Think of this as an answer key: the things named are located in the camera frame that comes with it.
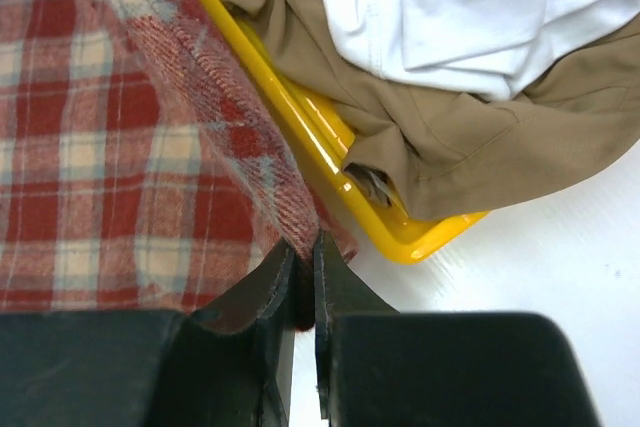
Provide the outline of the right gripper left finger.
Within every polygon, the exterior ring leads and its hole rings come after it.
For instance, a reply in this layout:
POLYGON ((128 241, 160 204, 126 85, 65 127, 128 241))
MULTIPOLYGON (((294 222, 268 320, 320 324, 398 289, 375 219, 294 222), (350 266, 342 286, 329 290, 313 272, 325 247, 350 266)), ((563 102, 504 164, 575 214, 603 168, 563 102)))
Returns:
POLYGON ((191 314, 57 311, 1 317, 5 426, 284 426, 296 255, 277 243, 191 314))

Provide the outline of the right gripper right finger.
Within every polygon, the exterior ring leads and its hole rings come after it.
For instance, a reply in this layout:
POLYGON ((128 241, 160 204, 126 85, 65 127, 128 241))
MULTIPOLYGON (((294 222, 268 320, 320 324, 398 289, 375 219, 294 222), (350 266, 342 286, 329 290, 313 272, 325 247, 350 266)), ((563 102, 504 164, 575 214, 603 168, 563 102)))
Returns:
POLYGON ((313 248, 320 412, 333 426, 596 426, 573 349, 527 312, 401 313, 313 248))

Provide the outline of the red plaid skirt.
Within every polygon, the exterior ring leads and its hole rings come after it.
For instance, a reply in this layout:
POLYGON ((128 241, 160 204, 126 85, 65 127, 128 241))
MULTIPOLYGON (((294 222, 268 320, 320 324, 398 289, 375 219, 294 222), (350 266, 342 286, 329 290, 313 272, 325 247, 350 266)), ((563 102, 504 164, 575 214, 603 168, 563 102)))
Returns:
POLYGON ((353 238, 198 0, 1 0, 1 307, 190 312, 353 238))

